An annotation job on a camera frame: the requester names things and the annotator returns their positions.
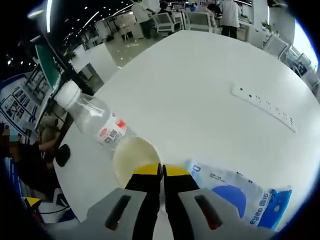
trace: electrical socket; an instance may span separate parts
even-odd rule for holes
[[[270,101],[265,100],[265,98],[261,97],[260,95],[253,94],[250,90],[247,90],[246,88],[236,84],[232,86],[231,94],[273,116],[275,119],[291,129],[294,133],[297,132],[297,128],[292,117],[288,116],[287,113],[285,113],[276,105],[272,104]]]

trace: floor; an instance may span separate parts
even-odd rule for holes
[[[123,41],[120,34],[116,33],[114,35],[114,40],[106,42],[105,45],[117,66],[122,68],[144,50],[156,44],[161,39],[162,37],[158,37],[157,39],[143,38],[138,40],[130,38],[126,41]]]

